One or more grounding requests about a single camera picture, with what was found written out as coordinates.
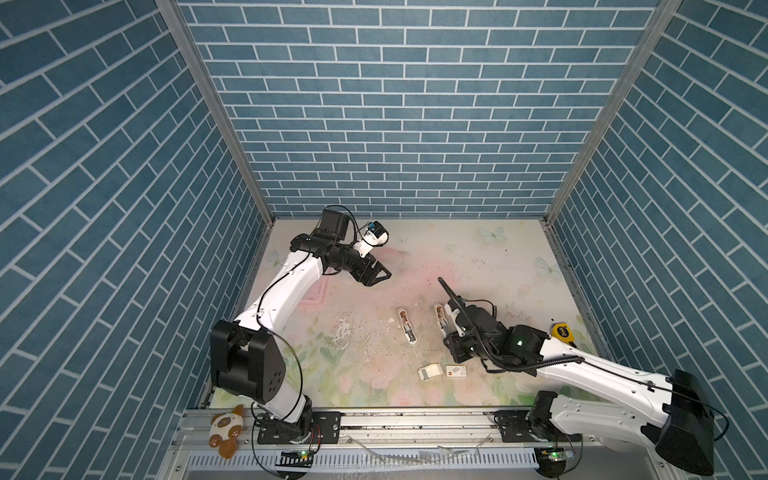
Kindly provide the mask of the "staple box tray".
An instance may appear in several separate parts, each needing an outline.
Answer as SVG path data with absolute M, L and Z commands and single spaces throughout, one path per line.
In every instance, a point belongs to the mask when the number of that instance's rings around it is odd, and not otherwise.
M 442 376 L 443 368 L 439 363 L 431 363 L 419 368 L 417 374 L 421 381 L 426 381 Z

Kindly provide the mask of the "aluminium corner frame post right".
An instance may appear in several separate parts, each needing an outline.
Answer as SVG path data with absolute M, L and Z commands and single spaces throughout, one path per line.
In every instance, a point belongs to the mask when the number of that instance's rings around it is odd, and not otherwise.
M 573 164 L 564 176 L 563 183 L 557 190 L 553 202 L 547 208 L 546 214 L 541 222 L 545 232 L 554 228 L 556 219 L 563 211 L 569 196 L 574 191 L 579 179 L 591 163 L 608 128 L 627 99 L 632 87 L 639 78 L 643 67 L 653 53 L 662 34 L 667 29 L 681 3 L 681 0 L 659 1 L 655 10 L 650 15 L 648 23 L 644 28 L 637 45 L 629 55 L 621 74 L 612 87 L 605 105 L 597 115 L 592 129 L 586 135 L 579 153 L 575 156 Z

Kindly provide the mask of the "brown white plush toy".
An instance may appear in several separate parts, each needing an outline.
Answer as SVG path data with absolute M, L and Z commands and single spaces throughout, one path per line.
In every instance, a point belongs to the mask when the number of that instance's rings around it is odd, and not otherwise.
M 208 444 L 220 457 L 231 459 L 238 450 L 238 438 L 244 430 L 244 407 L 216 414 L 210 424 Z

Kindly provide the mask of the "aluminium corner frame post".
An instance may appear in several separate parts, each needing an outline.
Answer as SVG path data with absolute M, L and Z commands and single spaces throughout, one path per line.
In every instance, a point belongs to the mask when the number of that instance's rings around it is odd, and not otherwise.
M 234 164 L 254 200 L 257 210 L 264 218 L 267 227 L 271 228 L 274 224 L 274 215 L 259 188 L 246 153 L 194 41 L 179 3 L 171 0 L 157 0 L 156 4 L 232 156 Z
M 592 129 L 586 135 L 579 153 L 575 156 L 573 164 L 564 176 L 563 183 L 557 190 L 553 202 L 547 208 L 546 214 L 541 222 L 545 232 L 554 228 L 556 219 L 563 211 L 569 196 L 574 191 L 579 179 L 591 163 L 608 128 L 627 99 L 632 87 L 639 78 L 643 67 L 653 53 L 662 34 L 667 29 L 681 3 L 681 0 L 659 1 L 655 10 L 650 15 L 648 23 L 644 28 L 637 45 L 629 55 L 621 74 L 612 87 L 605 105 L 597 115 Z

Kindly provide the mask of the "aluminium corner frame post left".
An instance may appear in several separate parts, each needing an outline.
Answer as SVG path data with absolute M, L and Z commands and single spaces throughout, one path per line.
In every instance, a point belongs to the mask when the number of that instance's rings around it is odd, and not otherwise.
M 171 0 L 157 0 L 156 4 L 232 156 L 234 164 L 254 200 L 257 210 L 264 218 L 267 227 L 271 228 L 274 224 L 274 215 L 259 188 L 246 153 L 194 41 L 179 3 Z

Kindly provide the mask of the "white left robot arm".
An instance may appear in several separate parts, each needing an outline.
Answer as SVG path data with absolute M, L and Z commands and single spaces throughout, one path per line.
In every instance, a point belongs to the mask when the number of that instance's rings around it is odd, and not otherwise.
M 372 254 L 388 240 L 380 222 L 359 227 L 347 208 L 326 207 L 312 232 L 291 240 L 285 263 L 258 299 L 234 320 L 219 321 L 212 328 L 212 385 L 255 401 L 286 439 L 307 437 L 312 431 L 312 402 L 285 380 L 278 344 L 292 355 L 296 352 L 281 332 L 300 300 L 329 269 L 346 271 L 366 287 L 389 279 L 391 272 Z

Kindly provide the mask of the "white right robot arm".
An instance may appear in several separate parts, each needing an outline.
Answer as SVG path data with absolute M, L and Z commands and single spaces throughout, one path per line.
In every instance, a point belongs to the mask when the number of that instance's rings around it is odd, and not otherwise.
M 551 391 L 536 395 L 527 422 L 554 441 L 598 435 L 651 448 L 691 474 L 714 473 L 715 409 L 701 381 L 677 369 L 670 375 L 636 370 L 586 353 L 530 327 L 507 327 L 483 308 L 450 300 L 435 309 L 453 360 L 477 358 L 489 374 L 525 373 L 591 393 L 605 405 L 579 406 Z

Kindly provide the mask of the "white staple box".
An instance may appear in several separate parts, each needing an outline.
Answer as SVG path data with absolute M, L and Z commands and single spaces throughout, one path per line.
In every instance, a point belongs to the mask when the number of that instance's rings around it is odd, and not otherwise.
M 466 378 L 467 368 L 464 365 L 446 365 L 445 376 L 452 379 Z

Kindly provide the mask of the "pink phone case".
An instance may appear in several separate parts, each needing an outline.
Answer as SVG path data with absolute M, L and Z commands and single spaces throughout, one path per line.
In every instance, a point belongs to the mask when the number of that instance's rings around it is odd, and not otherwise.
M 300 306 L 317 307 L 321 306 L 324 301 L 328 290 L 329 278 L 322 276 L 317 282 L 315 282 L 304 294 L 299 302 Z

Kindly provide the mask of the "yellow tape measure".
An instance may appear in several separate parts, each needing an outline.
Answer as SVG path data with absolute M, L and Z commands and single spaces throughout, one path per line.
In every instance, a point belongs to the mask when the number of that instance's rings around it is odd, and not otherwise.
M 567 323 L 554 324 L 550 329 L 550 333 L 553 338 L 556 338 L 571 346 L 575 345 L 575 337 L 573 331 Z

